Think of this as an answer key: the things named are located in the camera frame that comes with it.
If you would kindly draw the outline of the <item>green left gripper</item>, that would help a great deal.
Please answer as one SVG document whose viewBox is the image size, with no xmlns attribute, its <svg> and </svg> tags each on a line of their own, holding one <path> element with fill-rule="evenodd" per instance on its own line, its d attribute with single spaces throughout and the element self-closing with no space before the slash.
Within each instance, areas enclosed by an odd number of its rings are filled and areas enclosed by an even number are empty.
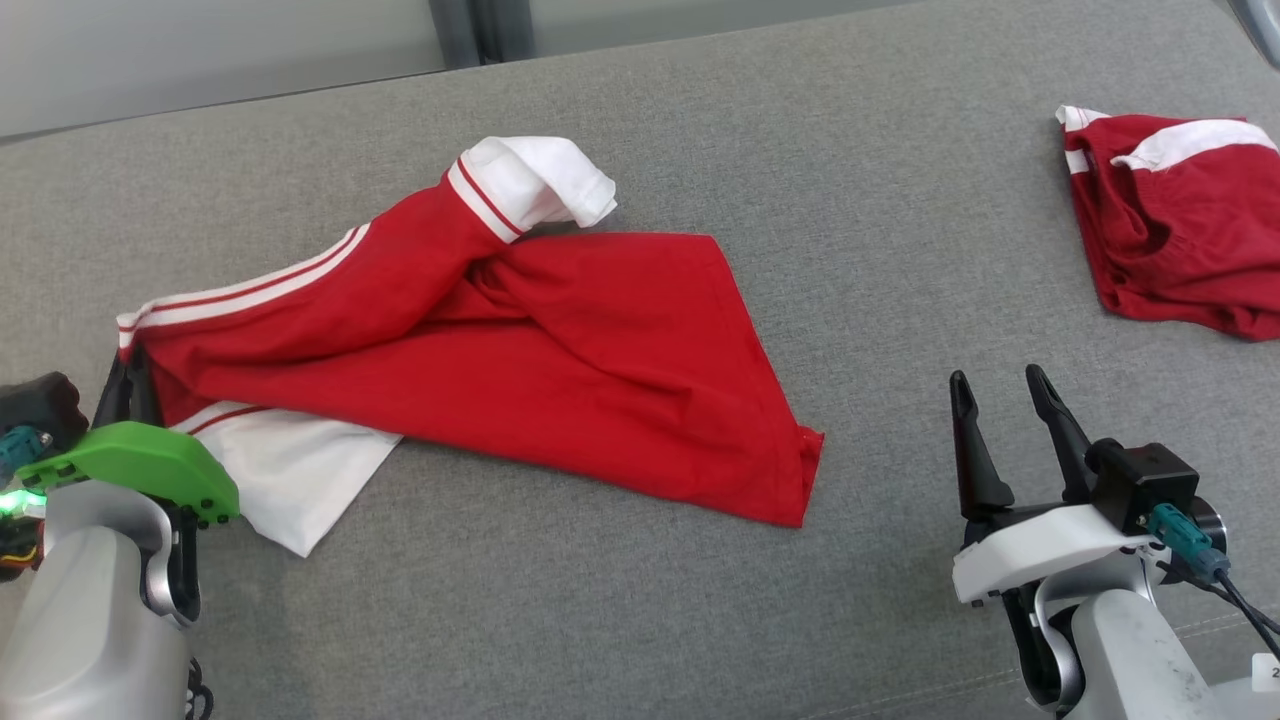
<svg viewBox="0 0 1280 720">
<path fill-rule="evenodd" d="M 238 518 L 239 491 L 228 471 L 196 438 L 143 424 L 161 421 L 154 365 L 146 347 L 134 345 L 131 364 L 119 355 L 111 360 L 93 429 L 0 484 L 0 583 L 40 565 L 51 496 L 74 483 L 101 480 L 134 491 L 200 529 Z"/>
</svg>

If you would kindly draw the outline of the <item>red jersey with white sleeves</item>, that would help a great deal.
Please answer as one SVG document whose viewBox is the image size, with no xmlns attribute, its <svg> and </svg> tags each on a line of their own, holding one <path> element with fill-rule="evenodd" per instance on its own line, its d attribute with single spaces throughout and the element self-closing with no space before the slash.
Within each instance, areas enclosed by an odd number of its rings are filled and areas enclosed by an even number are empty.
<svg viewBox="0 0 1280 720">
<path fill-rule="evenodd" d="M 707 234 L 598 233 L 616 186 L 561 137 L 488 137 L 317 256 L 116 318 L 163 424 L 307 557 L 404 439 L 803 525 L 794 415 Z"/>
</svg>

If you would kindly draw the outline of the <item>red shorts with white stripe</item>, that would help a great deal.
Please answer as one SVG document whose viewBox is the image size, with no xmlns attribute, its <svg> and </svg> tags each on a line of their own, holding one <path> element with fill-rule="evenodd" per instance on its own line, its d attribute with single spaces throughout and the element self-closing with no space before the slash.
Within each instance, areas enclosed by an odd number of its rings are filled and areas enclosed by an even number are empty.
<svg viewBox="0 0 1280 720">
<path fill-rule="evenodd" d="M 1265 129 L 1069 105 L 1056 119 L 1105 309 L 1280 340 L 1280 145 Z"/>
</svg>

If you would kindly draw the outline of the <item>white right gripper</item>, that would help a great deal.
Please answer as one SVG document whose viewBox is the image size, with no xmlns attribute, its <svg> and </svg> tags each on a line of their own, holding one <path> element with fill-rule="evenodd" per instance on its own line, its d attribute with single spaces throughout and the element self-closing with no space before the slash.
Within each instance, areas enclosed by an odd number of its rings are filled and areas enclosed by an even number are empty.
<svg viewBox="0 0 1280 720">
<path fill-rule="evenodd" d="M 991 591 L 1010 591 L 1029 582 L 1073 570 L 1120 548 L 1149 544 L 1149 534 L 1126 536 L 1089 503 L 1094 473 L 1085 455 L 1091 441 L 1062 401 L 1044 369 L 1025 368 L 1037 416 L 1046 424 L 1064 480 L 1062 501 L 1012 527 L 996 530 L 954 559 L 957 600 L 970 603 Z M 991 521 L 1009 511 L 1015 496 L 1001 478 L 979 428 L 979 407 L 964 372 L 948 378 L 960 514 L 966 521 Z"/>
</svg>

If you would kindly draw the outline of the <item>grey tubular frame leg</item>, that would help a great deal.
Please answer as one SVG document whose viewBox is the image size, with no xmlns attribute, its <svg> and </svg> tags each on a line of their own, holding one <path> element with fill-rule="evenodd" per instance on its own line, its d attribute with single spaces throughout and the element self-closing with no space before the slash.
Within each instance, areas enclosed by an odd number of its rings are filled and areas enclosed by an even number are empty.
<svg viewBox="0 0 1280 720">
<path fill-rule="evenodd" d="M 1226 0 L 1262 58 L 1280 70 L 1280 0 Z"/>
</svg>

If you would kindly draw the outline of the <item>grey partition frame post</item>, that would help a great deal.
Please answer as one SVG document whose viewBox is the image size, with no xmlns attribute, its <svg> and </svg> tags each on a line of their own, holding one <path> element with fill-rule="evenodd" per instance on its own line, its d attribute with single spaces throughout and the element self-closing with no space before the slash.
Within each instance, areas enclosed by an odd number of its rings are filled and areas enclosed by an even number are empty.
<svg viewBox="0 0 1280 720">
<path fill-rule="evenodd" d="M 428 0 L 445 69 L 536 56 L 530 0 Z"/>
</svg>

